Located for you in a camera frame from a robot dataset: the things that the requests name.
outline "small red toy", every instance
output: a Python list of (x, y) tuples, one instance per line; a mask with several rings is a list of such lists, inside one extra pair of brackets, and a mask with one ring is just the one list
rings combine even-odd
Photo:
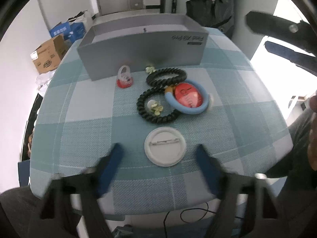
[(120, 88), (127, 88), (132, 86), (133, 84), (133, 78), (131, 77), (130, 73), (130, 67), (123, 65), (118, 71), (118, 76), (117, 76), (117, 85)]
[(202, 105), (203, 98), (191, 84), (180, 83), (175, 87), (174, 97), (183, 106), (196, 108)]

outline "floor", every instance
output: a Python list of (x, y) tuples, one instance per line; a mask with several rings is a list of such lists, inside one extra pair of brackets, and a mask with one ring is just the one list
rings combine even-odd
[[(216, 211), (219, 205), (219, 200), (212, 200), (208, 202), (209, 210)], [(207, 209), (206, 203), (197, 205), (196, 207), (205, 208)], [(166, 226), (177, 226), (185, 224), (180, 219), (180, 213), (183, 210), (175, 210), (169, 213), (168, 218), (165, 221)], [(200, 219), (204, 215), (204, 211), (202, 210), (192, 210), (184, 212), (182, 217), (187, 222), (195, 222), (196, 220)], [(132, 225), (134, 227), (139, 228), (163, 228), (163, 220), (166, 216), (167, 212), (157, 213), (157, 214), (148, 214), (148, 215), (128, 215), (124, 221), (109, 221), (106, 220), (109, 228), (113, 231), (117, 226), (124, 226), (126, 224)], [(207, 213), (205, 218), (211, 217), (212, 213)], [(81, 218), (78, 227), (78, 233), (80, 238), (86, 238), (86, 228), (83, 218)]]

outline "table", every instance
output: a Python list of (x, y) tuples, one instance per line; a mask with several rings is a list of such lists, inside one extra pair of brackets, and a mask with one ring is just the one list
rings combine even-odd
[[(213, 107), (182, 114), (166, 124), (185, 137), (187, 151), (175, 166), (162, 168), (144, 152), (146, 136), (159, 127), (143, 120), (136, 101), (147, 90), (146, 72), (133, 72), (133, 86), (120, 89), (116, 77), (92, 82), (79, 59), (77, 41), (57, 69), (43, 99), (34, 130), (31, 189), (42, 196), (55, 173), (80, 173), (120, 142), (126, 155), (100, 199), (105, 214), (137, 215), (194, 206), (214, 196), (194, 159), (204, 144), (229, 171), (252, 176), (273, 166), (292, 148), (275, 101), (245, 55), (220, 31), (209, 37), (200, 65), (181, 67), (213, 95)], [(164, 104), (169, 113), (171, 108)]]

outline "plastic bag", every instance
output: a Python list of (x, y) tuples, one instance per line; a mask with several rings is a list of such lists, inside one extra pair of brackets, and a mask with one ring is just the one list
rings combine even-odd
[(42, 73), (36, 78), (35, 84), (38, 85), (37, 92), (40, 94), (40, 96), (44, 97), (55, 71), (56, 70)]
[(85, 26), (86, 33), (93, 25), (93, 20), (89, 11), (80, 12), (75, 17), (70, 18), (68, 21), (70, 24), (82, 22)]

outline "person's leg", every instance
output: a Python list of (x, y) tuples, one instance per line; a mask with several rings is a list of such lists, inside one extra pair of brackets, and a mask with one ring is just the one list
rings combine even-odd
[(20, 238), (11, 225), (0, 203), (0, 238)]
[(303, 145), (306, 144), (308, 146), (308, 139), (303, 137), (310, 131), (310, 119), (312, 115), (313, 111), (307, 108), (295, 122), (289, 126), (288, 130), (293, 141), (293, 149), (265, 173), (268, 178), (287, 176), (289, 171), (293, 169), (294, 154), (299, 149), (302, 149)]
[(291, 237), (301, 234), (317, 210), (316, 185), (312, 179), (315, 172), (307, 156), (312, 115), (313, 111), (306, 109), (289, 128), (294, 144), (290, 152), (292, 167), (277, 200), (289, 222)]
[(11, 189), (0, 194), (1, 206), (21, 238), (26, 238), (28, 235), (32, 211), (39, 201), (40, 199), (33, 195), (30, 186)]

